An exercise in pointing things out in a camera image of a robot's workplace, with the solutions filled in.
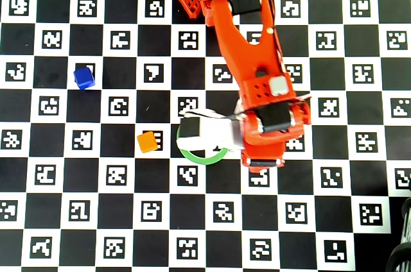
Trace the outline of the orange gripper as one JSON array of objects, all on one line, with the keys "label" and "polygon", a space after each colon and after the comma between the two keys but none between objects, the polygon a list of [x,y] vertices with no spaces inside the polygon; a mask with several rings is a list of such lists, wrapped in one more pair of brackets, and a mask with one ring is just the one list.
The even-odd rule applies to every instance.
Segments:
[{"label": "orange gripper", "polygon": [[282,101],[245,111],[242,164],[249,169],[284,166],[286,143],[303,136],[310,123],[310,106],[305,101]]}]

